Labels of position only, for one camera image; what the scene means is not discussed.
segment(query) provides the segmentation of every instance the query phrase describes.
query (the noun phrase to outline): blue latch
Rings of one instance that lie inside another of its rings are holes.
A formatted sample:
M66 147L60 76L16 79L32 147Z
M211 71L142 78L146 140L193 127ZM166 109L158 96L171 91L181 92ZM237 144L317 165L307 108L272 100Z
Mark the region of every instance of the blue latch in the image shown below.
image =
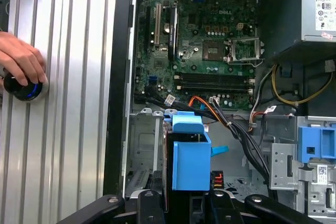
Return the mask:
M308 163L310 158L336 159L335 132L335 128L299 127L299 161Z

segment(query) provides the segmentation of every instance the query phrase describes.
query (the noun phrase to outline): yellow wire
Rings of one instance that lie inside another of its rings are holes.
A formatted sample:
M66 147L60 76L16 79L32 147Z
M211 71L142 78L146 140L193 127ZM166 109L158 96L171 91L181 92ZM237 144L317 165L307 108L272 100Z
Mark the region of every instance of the yellow wire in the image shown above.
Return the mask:
M272 72L272 87L273 87L273 90L274 90L274 94L277 96L277 98L281 102L286 103L286 104L291 104L291 105L302 104L302 103L309 102L310 100L314 99L315 97L317 97L319 94L321 94L328 87L328 85L331 83L331 81L333 79L333 72L332 72L330 74L329 81L327 82L327 84L322 89L317 91L315 94L313 94L310 97L308 97L304 100L301 100L301 101L295 101L295 102L294 101L288 101L288 100L282 98L278 94L277 87L276 87L276 82L275 82L275 76L276 76L276 73L277 73L277 69L278 69L277 67L273 68L273 72Z

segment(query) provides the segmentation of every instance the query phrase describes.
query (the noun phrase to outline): side panel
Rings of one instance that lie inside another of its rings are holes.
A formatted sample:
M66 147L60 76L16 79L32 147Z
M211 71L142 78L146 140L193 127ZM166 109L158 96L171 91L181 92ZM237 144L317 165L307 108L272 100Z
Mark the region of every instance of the side panel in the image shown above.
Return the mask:
M50 89L4 94L0 224L54 224L101 197L115 5L10 0L9 31L41 51Z

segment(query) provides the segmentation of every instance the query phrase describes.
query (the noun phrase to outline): motherboard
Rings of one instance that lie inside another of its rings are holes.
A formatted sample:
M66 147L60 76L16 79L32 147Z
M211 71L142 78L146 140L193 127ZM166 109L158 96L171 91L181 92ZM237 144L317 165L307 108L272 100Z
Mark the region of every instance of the motherboard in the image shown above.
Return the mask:
M135 94L152 86L163 98L249 110L262 50L255 12L255 0L140 0Z

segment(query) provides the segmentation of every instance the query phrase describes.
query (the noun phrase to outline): power supply label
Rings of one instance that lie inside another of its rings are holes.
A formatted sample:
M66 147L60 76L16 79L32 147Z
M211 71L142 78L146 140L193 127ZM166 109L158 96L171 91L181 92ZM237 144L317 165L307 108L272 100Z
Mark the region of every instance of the power supply label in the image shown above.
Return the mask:
M316 30L336 31L336 0L316 0Z

